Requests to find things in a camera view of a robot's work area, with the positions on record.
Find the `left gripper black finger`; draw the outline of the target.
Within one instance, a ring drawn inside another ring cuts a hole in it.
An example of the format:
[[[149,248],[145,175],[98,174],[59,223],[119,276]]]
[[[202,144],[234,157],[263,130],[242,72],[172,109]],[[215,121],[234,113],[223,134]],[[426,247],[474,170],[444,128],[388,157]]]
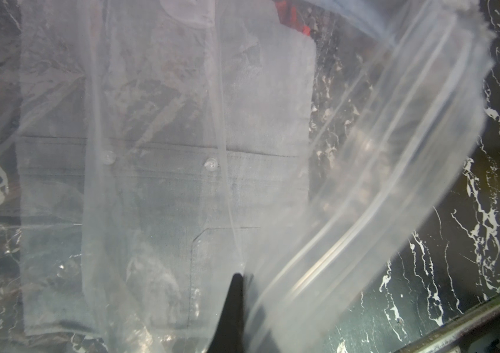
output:
[[[243,352],[243,285],[243,275],[234,274],[208,353]]]

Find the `grey button shirt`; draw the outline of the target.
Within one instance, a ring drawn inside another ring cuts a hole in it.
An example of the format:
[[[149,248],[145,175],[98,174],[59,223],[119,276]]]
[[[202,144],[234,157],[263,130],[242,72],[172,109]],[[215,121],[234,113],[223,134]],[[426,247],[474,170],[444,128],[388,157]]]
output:
[[[273,1],[22,1],[26,333],[208,337],[308,150],[315,44]]]

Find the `clear plastic vacuum bag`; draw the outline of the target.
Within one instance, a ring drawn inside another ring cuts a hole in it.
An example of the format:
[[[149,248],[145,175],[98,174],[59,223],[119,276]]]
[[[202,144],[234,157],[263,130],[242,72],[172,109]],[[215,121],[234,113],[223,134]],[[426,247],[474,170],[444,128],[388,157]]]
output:
[[[308,197],[293,211],[282,188],[245,242],[233,273],[244,280],[243,352],[313,352],[442,198],[484,127],[492,38],[476,1],[291,2],[316,48],[295,172]],[[224,303],[208,337],[26,333],[21,3],[0,1],[0,352],[207,352]]]

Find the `red black checked lettered shirt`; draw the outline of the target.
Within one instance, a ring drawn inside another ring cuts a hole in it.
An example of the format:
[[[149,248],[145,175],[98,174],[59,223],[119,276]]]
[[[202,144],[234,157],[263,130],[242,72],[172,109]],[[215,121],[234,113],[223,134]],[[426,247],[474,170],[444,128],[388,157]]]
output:
[[[299,18],[297,8],[291,1],[279,0],[274,1],[274,4],[279,17],[279,22],[282,25],[295,29],[307,37],[311,35],[310,27],[305,25],[305,23]]]

